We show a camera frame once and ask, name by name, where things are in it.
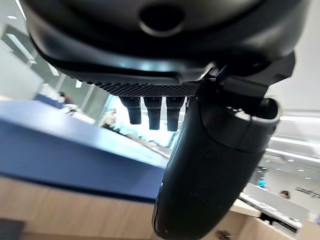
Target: blue countertop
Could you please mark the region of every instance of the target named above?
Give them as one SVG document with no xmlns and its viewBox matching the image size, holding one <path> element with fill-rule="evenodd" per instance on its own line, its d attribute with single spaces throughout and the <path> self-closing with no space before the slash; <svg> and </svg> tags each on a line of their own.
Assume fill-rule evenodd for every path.
<svg viewBox="0 0 320 240">
<path fill-rule="evenodd" d="M 0 175 L 153 203 L 168 159 L 38 101 L 0 101 Z"/>
</svg>

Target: white ceiling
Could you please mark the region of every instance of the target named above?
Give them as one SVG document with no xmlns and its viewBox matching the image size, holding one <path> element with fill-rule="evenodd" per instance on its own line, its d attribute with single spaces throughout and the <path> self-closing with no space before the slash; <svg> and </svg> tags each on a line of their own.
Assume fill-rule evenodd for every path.
<svg viewBox="0 0 320 240">
<path fill-rule="evenodd" d="M 15 16 L 17 19 L 9 19 L 7 16 Z M 272 96 L 280 102 L 284 111 L 283 114 L 286 116 L 320 117 L 320 80 L 318 79 L 320 77 L 319 16 L 320 1 L 314 0 L 310 8 L 305 31 L 296 46 L 296 66 L 293 76 L 271 86 L 267 93 L 268 96 Z M 22 33 L 27 33 L 25 20 L 17 7 L 16 0 L 2 0 L 0 2 L 0 33 L 1 28 L 5 25 L 11 25 Z M 165 111 L 166 108 L 163 106 L 161 119 L 166 119 Z M 282 121 L 275 132 L 275 136 L 320 143 L 320 124 Z M 319 148 L 275 141 L 271 141 L 269 147 L 320 159 Z M 320 163 L 275 153 L 268 154 L 282 157 L 282 160 L 265 162 L 265 159 L 262 159 L 260 162 L 262 167 L 281 168 L 282 171 L 303 177 L 311 177 L 320 182 Z M 290 159 L 294 159 L 295 162 L 288 162 Z"/>
</svg>

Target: ventilation grille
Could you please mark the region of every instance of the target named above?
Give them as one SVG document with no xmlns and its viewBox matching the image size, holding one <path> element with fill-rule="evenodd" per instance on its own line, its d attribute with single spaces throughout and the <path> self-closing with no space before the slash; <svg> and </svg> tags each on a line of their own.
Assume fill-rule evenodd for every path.
<svg viewBox="0 0 320 240">
<path fill-rule="evenodd" d="M 182 85 L 96 83 L 95 85 L 119 97 L 193 97 L 200 87 L 198 83 Z"/>
</svg>

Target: person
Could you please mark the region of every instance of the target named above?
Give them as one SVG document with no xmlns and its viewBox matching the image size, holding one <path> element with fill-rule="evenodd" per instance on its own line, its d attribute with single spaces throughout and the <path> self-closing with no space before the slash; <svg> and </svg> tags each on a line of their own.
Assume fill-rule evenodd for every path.
<svg viewBox="0 0 320 240">
<path fill-rule="evenodd" d="M 74 104 L 74 101 L 72 101 L 71 98 L 69 96 L 67 96 L 66 93 L 64 93 L 63 91 L 60 91 L 59 95 L 61 97 L 63 97 L 63 99 L 64 99 L 63 102 L 65 104 Z"/>
<path fill-rule="evenodd" d="M 290 199 L 290 193 L 289 193 L 289 191 L 287 191 L 287 190 L 282 190 L 281 192 L 280 192 L 280 197 L 283 197 L 284 199 Z"/>
<path fill-rule="evenodd" d="M 113 128 L 116 124 L 116 119 L 117 119 L 116 113 L 117 113 L 117 110 L 115 108 L 112 109 L 111 111 L 107 111 L 104 114 L 99 125 L 105 129 L 109 129 L 113 131 L 114 130 Z"/>
</svg>

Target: white wall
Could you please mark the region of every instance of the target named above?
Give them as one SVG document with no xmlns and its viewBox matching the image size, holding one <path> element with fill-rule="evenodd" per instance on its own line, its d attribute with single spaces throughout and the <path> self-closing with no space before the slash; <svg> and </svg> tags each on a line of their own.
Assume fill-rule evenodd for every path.
<svg viewBox="0 0 320 240">
<path fill-rule="evenodd" d="M 0 47 L 0 95 L 12 100 L 32 100 L 43 79 L 11 52 Z"/>
<path fill-rule="evenodd" d="M 286 110 L 320 111 L 320 1 L 312 0 L 311 3 L 305 29 L 295 48 L 293 75 L 272 85 L 267 93 Z"/>
<path fill-rule="evenodd" d="M 320 182 L 272 168 L 268 170 L 265 182 L 270 192 L 279 194 L 282 190 L 287 190 L 290 192 L 292 202 L 310 209 L 312 213 L 320 214 L 320 198 L 312 198 L 308 194 L 295 190 L 296 187 L 300 187 L 320 194 Z"/>
</svg>

